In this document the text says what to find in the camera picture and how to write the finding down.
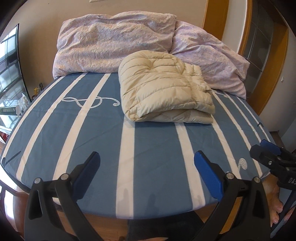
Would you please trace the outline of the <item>beige quilted down jacket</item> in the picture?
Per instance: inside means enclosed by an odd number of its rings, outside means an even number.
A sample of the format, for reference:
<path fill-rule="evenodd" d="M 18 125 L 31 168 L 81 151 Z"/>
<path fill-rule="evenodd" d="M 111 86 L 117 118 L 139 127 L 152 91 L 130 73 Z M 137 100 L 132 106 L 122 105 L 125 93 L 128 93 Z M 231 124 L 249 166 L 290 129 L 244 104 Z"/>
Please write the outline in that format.
<path fill-rule="evenodd" d="M 118 78 L 122 111 L 130 121 L 213 122 L 212 89 L 197 65 L 142 50 L 122 60 Z"/>

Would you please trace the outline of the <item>person's bare foot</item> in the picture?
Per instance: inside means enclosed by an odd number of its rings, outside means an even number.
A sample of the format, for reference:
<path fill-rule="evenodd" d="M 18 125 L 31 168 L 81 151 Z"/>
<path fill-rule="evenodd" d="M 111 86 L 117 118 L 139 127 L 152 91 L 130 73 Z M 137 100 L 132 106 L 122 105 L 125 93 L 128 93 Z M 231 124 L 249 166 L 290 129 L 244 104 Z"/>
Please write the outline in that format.
<path fill-rule="evenodd" d="M 278 187 L 277 182 L 278 179 L 272 174 L 269 174 L 263 181 L 263 187 L 269 207 L 270 226 L 278 223 L 280 219 L 279 214 L 283 209 L 283 203 L 279 200 L 280 188 Z"/>

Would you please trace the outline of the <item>blue white striped bed sheet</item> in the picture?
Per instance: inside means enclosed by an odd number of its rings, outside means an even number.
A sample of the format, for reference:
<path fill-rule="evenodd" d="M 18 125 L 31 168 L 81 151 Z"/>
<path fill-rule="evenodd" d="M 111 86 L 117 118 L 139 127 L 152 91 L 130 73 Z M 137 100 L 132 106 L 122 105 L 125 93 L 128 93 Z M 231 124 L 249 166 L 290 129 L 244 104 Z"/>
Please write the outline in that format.
<path fill-rule="evenodd" d="M 86 212 L 124 219 L 153 218 L 213 204 L 194 165 L 201 150 L 237 178 L 269 170 L 249 155 L 269 131 L 246 101 L 215 91 L 214 121 L 134 123 L 121 109 L 118 75 L 76 73 L 56 79 L 15 125 L 1 164 L 23 190 L 36 178 L 56 180 L 92 152 L 99 170 L 78 202 Z"/>

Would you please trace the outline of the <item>glass panel door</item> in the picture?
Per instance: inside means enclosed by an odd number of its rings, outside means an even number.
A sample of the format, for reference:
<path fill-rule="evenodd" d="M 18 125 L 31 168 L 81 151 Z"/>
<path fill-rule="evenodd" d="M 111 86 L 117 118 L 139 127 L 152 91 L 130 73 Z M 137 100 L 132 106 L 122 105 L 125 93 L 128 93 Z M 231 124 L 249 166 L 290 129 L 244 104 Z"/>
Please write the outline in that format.
<path fill-rule="evenodd" d="M 271 47 L 274 22 L 265 8 L 252 2 L 252 19 L 244 58 L 250 63 L 244 83 L 254 83 L 264 70 Z"/>

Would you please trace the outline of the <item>lilac floral duvet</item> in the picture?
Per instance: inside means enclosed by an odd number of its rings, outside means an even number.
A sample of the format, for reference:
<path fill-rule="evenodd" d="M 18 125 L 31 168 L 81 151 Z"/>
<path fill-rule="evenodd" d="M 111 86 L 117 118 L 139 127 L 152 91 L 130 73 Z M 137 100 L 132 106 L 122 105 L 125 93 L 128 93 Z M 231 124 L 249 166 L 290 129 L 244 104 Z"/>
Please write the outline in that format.
<path fill-rule="evenodd" d="M 121 61 L 142 50 L 169 53 L 201 68 L 213 89 L 246 98 L 249 62 L 203 28 L 173 14 L 126 11 L 88 14 L 62 23 L 52 75 L 116 73 Z"/>

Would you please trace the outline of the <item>window with dark frame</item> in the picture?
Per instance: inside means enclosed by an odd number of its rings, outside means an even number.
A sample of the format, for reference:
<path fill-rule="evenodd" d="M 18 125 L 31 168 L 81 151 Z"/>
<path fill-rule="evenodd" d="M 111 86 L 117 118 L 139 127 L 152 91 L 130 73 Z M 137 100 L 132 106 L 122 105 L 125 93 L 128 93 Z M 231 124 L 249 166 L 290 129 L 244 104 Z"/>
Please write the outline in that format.
<path fill-rule="evenodd" d="M 20 64 L 19 25 L 1 41 L 1 129 L 12 130 L 31 104 Z"/>

